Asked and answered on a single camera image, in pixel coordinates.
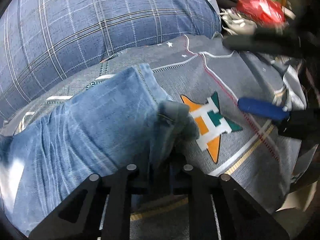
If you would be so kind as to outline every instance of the gold stripe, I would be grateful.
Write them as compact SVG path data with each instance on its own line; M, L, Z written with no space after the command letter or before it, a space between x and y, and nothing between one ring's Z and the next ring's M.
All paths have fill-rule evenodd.
M273 130L274 126L270 125L269 129L265 132L265 134L262 136L263 139L265 139ZM240 167L242 163L252 154L252 152L262 143L260 139L256 141L256 143L225 173L231 175L233 172L236 171L237 168Z
M165 207L161 207L155 210L150 210L150 211L146 211L143 213L133 213L130 216L130 221L136 221L136 220L140 220L142 218L147 218L147 217L151 217L151 216L155 216L161 213L165 213L165 212L169 212L171 210L174 210L178 207L181 207L183 205L188 204L188 198L184 198L180 201L177 201L176 203L173 203L171 205L165 206Z

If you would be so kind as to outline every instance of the orange and green logo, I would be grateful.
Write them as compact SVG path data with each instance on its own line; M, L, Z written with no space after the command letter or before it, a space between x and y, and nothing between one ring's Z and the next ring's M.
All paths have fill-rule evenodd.
M202 151L207 150L214 163L218 162L221 134L241 131L242 127L220 113L218 93L207 98L202 105L192 102L186 96L182 101L190 107L190 114L198 124L200 137L196 140Z

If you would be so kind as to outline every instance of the blue handle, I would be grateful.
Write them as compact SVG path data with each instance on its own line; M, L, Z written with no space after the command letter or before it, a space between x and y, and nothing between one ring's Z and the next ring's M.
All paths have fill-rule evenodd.
M288 119L290 115L290 112L284 112L280 106L253 98L240 98L238 108L243 112L270 118L274 121Z

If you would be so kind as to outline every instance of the metal bolt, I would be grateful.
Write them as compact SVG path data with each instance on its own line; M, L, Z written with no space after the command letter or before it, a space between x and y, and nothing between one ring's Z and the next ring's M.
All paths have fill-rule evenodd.
M99 175L98 174L91 174L89 176L89 180L91 180L91 181L96 181L97 179L99 179Z
M221 175L221 179L223 180L223 181L228 181L228 180L230 180L230 176L228 175L228 174L222 174Z
M135 165L135 164L129 164L127 166L128 171L134 171L136 168L137 168L137 165Z
M193 166L190 165L190 164L186 164L186 165L183 166L183 169L185 171L192 171L193 170Z

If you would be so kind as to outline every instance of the black metal frame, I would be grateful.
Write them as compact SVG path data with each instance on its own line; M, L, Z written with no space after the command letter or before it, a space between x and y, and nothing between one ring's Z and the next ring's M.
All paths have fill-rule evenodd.
M130 164L117 173L90 175L29 235L30 240L129 239L131 194L147 194L149 183L139 181ZM287 232L229 175L213 177L176 156L170 161L170 191L188 194L191 240L289 239ZM99 230L105 201L108 204Z

